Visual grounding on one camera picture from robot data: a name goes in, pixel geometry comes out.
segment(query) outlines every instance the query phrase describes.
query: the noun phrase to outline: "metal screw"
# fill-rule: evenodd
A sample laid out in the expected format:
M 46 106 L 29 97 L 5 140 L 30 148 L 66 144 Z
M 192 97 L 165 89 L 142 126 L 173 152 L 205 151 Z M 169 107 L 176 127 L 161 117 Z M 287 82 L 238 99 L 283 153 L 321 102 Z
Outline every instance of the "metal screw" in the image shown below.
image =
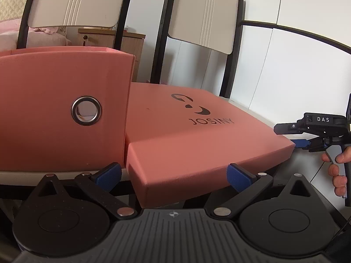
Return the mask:
M 124 208 L 119 208 L 117 210 L 117 213 L 120 215 L 120 216 L 131 216 L 133 213 L 135 212 L 134 209 L 130 208 L 130 207 L 127 207 L 125 206 Z
M 228 216 L 230 215 L 232 211 L 228 208 L 224 208 L 224 207 L 219 207 L 219 208 L 216 208 L 213 210 L 213 213 L 216 215 L 216 216 Z

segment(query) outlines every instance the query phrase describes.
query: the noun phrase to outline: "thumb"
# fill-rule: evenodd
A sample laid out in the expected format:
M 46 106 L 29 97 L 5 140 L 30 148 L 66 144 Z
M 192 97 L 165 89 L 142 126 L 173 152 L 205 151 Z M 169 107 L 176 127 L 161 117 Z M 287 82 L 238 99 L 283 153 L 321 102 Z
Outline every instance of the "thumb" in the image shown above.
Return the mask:
M 345 151 L 336 157 L 336 162 L 338 163 L 348 163 L 351 162 L 351 146 L 346 147 Z

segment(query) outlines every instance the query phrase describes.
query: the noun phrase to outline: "wooden cabinet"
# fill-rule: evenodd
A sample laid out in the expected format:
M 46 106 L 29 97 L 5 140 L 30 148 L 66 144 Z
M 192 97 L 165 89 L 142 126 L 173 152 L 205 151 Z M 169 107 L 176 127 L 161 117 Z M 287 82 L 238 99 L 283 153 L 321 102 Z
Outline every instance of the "wooden cabinet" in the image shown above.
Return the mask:
M 101 46 L 101 47 L 113 47 L 116 32 L 114 30 L 105 29 L 78 29 L 78 44 L 85 46 Z M 132 32 L 124 32 L 122 39 L 121 51 L 135 55 L 136 61 L 134 65 L 134 72 L 132 81 L 135 82 L 138 76 L 139 62 L 141 58 L 141 52 L 143 50 L 145 35 L 135 34 Z

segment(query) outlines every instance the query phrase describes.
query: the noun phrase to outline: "chair backrest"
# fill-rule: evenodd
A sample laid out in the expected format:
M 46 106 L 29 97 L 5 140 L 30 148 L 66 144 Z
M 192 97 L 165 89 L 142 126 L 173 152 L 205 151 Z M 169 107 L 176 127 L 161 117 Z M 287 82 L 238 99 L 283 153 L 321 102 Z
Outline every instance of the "chair backrest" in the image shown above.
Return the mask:
M 118 17 L 115 45 L 119 48 L 115 49 L 120 49 L 118 43 L 122 43 L 129 2 L 130 0 L 27 0 L 17 48 L 25 48 L 28 26 L 113 27 Z
M 165 0 L 150 82 L 159 84 L 167 37 L 228 54 L 220 96 L 230 95 L 242 35 L 244 0 Z
M 169 37 L 230 54 L 238 0 L 174 0 Z

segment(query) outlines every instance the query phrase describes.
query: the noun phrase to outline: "human hand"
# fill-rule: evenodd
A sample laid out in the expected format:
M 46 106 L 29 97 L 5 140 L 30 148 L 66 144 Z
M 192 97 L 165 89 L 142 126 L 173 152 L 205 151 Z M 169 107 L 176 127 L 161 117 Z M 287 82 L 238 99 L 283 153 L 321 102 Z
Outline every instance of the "human hand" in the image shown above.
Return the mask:
M 326 153 L 322 154 L 322 161 L 330 162 L 329 157 Z M 346 147 L 345 151 L 336 157 L 337 163 L 348 163 L 351 162 L 351 146 Z M 335 187 L 334 192 L 338 197 L 343 196 L 346 193 L 347 178 L 339 175 L 339 167 L 335 164 L 330 164 L 328 167 L 328 174 L 333 176 L 333 185 Z

